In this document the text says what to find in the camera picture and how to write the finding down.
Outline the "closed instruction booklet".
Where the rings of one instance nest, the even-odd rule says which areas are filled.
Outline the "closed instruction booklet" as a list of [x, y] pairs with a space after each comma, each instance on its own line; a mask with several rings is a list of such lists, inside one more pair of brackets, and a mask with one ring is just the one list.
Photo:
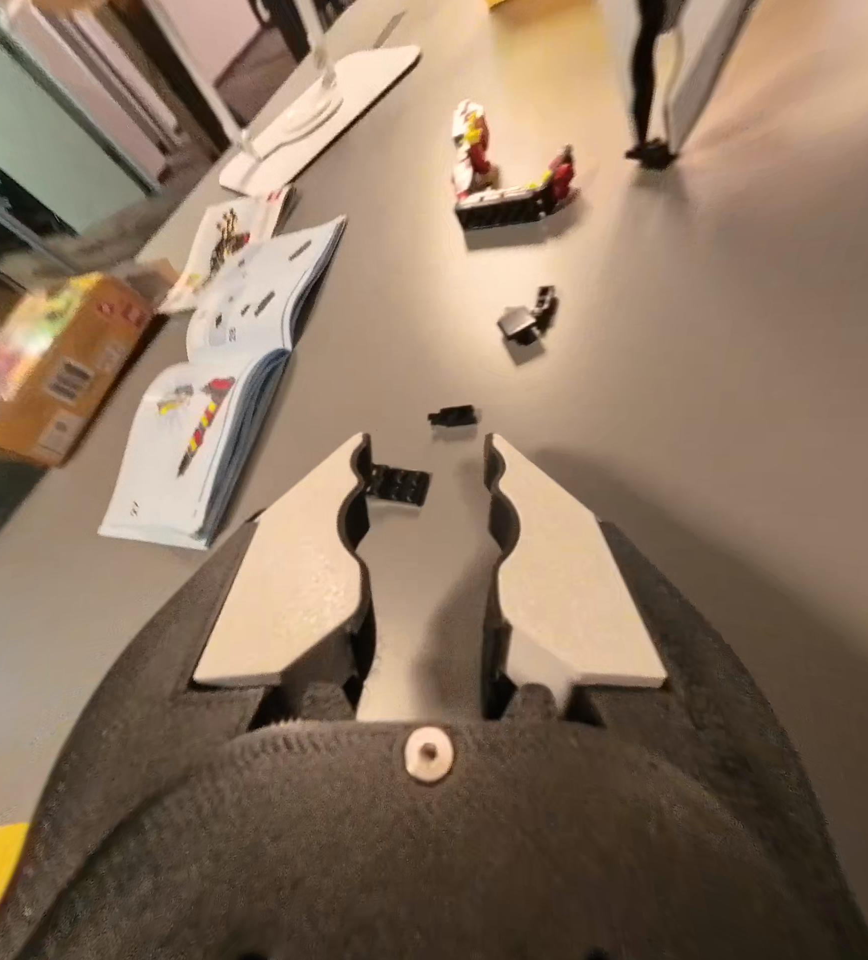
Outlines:
[[194, 309], [229, 259], [280, 232], [296, 200], [296, 186], [289, 183], [261, 198], [239, 197], [208, 207], [184, 269], [156, 313], [173, 316]]

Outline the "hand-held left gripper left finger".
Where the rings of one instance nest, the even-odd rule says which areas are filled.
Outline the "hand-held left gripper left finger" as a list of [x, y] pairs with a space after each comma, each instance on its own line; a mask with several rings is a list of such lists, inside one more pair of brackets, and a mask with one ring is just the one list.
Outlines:
[[374, 614], [357, 547], [369, 529], [371, 467], [370, 437], [356, 433], [252, 522], [194, 683], [290, 690], [364, 683]]

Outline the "orange cardboard toy box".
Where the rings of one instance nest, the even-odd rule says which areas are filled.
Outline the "orange cardboard toy box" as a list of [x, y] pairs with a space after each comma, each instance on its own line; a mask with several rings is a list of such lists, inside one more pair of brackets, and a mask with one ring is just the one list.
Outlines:
[[0, 326], [0, 455], [64, 464], [176, 279], [164, 261], [129, 261], [26, 294]]

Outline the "wooden book stand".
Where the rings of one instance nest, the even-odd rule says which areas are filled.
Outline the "wooden book stand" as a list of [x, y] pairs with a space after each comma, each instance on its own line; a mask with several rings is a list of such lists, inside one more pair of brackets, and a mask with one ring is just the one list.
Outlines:
[[296, 3], [316, 80], [236, 153], [225, 190], [262, 198], [292, 183], [419, 63], [417, 45], [377, 47], [334, 60], [314, 2]]

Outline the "red yellow black brick model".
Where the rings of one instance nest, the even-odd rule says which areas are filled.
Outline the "red yellow black brick model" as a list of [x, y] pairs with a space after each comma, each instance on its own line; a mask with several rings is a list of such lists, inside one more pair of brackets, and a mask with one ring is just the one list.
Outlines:
[[536, 180], [499, 186], [499, 168], [490, 160], [490, 132], [484, 107], [465, 99], [452, 114], [454, 213], [465, 232], [538, 223], [569, 201], [575, 175], [573, 147], [565, 145]]

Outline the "black upright stand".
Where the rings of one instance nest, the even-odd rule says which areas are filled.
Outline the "black upright stand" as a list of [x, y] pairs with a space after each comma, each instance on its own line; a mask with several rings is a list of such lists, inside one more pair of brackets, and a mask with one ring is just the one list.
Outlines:
[[636, 2], [638, 22], [629, 59], [634, 141], [625, 156], [648, 171], [665, 170], [675, 159], [665, 141], [650, 139], [648, 133], [656, 92], [656, 42], [677, 25], [681, 7], [680, 1]]

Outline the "glass door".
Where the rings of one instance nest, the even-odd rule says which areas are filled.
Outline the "glass door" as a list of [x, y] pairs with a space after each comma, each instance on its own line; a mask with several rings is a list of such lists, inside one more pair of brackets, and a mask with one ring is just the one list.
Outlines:
[[83, 233], [156, 192], [0, 27], [0, 199], [30, 229]]

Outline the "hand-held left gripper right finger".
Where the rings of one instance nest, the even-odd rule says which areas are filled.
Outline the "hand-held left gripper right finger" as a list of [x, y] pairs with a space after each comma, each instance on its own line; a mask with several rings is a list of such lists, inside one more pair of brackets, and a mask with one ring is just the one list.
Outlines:
[[595, 513], [495, 433], [485, 485], [500, 551], [485, 621], [489, 673], [553, 695], [663, 688], [667, 669]]

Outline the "black studded brick plate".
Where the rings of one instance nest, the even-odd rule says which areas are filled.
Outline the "black studded brick plate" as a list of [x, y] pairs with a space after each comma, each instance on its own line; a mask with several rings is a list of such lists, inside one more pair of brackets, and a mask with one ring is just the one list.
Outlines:
[[369, 498], [421, 509], [431, 480], [427, 471], [375, 463], [370, 469], [366, 494]]

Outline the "open instruction booklet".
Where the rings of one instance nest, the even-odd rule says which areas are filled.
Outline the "open instruction booklet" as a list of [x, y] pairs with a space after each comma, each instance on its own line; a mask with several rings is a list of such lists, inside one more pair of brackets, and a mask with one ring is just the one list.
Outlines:
[[99, 536], [211, 546], [346, 223], [280, 234], [226, 261], [189, 320], [186, 360], [141, 398]]

